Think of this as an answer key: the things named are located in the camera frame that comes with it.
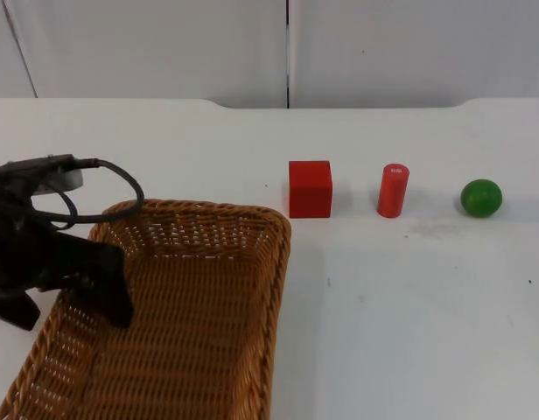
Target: red cube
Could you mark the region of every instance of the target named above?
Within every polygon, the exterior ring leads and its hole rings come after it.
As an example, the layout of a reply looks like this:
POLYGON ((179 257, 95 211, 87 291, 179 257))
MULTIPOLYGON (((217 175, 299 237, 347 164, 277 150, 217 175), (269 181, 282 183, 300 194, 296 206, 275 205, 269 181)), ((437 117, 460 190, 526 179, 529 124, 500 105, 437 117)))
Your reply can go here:
POLYGON ((330 217, 332 172, 330 162, 289 162, 289 217, 330 217))

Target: woven basket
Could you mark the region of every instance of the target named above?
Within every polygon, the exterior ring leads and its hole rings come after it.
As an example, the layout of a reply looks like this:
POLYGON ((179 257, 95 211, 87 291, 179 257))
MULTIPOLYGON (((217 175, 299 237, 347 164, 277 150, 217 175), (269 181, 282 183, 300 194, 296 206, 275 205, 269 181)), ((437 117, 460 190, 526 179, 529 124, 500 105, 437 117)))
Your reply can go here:
POLYGON ((126 253, 132 325, 60 293, 0 419, 269 418, 289 222, 262 207, 147 200, 90 238, 126 253))

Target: table surface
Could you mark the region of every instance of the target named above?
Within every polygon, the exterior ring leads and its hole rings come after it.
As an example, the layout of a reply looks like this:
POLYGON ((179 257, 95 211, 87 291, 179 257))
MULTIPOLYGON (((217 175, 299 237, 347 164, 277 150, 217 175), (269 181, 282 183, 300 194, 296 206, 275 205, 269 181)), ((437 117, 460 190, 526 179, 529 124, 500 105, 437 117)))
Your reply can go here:
MULTIPOLYGON (((358 110, 0 100, 0 164, 60 153, 111 160, 151 198, 284 213, 288 162, 330 160, 332 218, 291 221, 273 418, 539 418, 539 100, 358 110), (402 216, 386 220, 375 201, 392 162, 409 167, 409 186, 402 216), (488 220, 455 205, 478 178, 504 195, 488 220)), ((72 195, 80 213, 131 198, 103 170, 85 182, 72 195)), ((32 295, 43 310, 34 331, 0 322, 0 402, 54 299, 32 295)))

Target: robotic arm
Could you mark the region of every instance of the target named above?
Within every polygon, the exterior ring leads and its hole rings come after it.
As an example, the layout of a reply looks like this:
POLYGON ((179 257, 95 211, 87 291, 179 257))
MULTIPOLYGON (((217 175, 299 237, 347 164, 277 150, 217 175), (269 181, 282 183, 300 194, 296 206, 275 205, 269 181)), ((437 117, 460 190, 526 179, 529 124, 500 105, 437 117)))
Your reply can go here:
POLYGON ((77 223, 116 221, 135 215, 144 203, 141 186, 126 171, 99 159, 42 157, 0 166, 0 319, 31 330, 40 311, 26 291, 68 290, 113 326, 127 328, 133 305, 123 276, 120 248, 60 231, 77 223), (65 191, 82 186, 81 169, 106 167, 136 191, 133 207, 111 214, 78 215, 65 191), (70 214, 34 209, 32 196, 58 193, 70 214), (53 222, 66 223, 56 227, 53 222))

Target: green ball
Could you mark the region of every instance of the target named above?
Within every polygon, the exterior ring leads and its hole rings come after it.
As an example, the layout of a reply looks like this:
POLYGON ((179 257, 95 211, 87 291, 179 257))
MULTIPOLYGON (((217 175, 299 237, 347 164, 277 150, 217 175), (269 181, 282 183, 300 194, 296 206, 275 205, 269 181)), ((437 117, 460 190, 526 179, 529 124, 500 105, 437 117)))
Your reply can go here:
POLYGON ((503 202, 501 189, 489 179, 476 179, 460 194, 462 207, 473 217, 488 217, 499 210, 503 202))

